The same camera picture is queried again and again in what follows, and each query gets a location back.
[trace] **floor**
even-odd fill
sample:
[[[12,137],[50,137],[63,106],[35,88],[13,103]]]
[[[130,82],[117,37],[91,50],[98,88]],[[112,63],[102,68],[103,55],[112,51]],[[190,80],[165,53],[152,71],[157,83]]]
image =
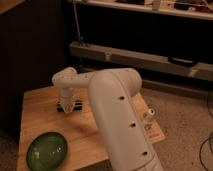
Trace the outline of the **floor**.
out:
[[[143,88],[148,106],[156,110],[156,119],[166,135],[154,144],[165,171],[202,171],[199,148],[213,132],[213,118],[206,101]],[[17,144],[0,132],[0,170],[16,170]],[[213,155],[208,143],[202,159],[209,171],[213,170]],[[109,161],[81,169],[81,171],[112,171]]]

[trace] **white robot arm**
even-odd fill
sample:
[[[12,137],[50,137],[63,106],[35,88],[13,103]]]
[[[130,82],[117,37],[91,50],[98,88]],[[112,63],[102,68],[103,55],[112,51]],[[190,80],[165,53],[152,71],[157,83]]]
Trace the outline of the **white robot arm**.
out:
[[[73,109],[73,88],[88,88],[91,109],[114,170],[163,171],[131,100],[142,85],[137,71],[125,68],[77,74],[66,68],[52,80],[60,89],[65,113]]]

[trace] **black cable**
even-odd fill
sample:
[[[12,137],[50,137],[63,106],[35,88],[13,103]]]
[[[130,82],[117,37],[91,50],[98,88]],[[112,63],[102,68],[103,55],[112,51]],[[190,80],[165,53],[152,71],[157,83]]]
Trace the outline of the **black cable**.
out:
[[[210,105],[209,105],[209,101],[210,101],[210,91],[208,92],[208,95],[207,95],[207,100],[206,100],[206,105],[207,105],[207,108],[208,108],[208,111],[209,111],[209,115],[213,118],[213,113],[211,112],[211,108],[210,108]]]
[[[200,150],[199,150],[199,160],[200,160],[200,163],[202,165],[202,167],[206,170],[206,171],[210,171],[206,165],[204,164],[203,160],[202,160],[202,149],[203,149],[203,146],[206,144],[206,142],[209,142],[209,147],[211,149],[211,153],[213,155],[213,150],[212,150],[212,144],[213,144],[213,132],[210,134],[210,137],[207,138],[205,141],[202,142],[201,146],[200,146]]]

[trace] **green glass bowl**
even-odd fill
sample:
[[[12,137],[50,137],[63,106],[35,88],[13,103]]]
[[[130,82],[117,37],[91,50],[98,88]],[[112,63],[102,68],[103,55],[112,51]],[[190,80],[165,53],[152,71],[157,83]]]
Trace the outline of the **green glass bowl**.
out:
[[[47,132],[38,136],[30,144],[26,162],[32,171],[53,171],[67,154],[67,141],[57,132]]]

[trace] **circular hole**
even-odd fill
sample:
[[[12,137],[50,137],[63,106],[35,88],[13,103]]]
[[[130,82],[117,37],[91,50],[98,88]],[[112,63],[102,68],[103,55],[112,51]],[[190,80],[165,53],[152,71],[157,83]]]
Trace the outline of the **circular hole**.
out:
[[[146,156],[147,154],[148,154],[147,151],[145,151],[145,152],[142,153],[143,156]]]
[[[124,96],[121,96],[121,97],[119,97],[118,99],[119,99],[119,100],[124,100],[125,97],[124,97]]]
[[[135,124],[135,123],[131,123],[129,126],[130,126],[131,128],[134,128],[134,127],[136,127],[136,124]]]

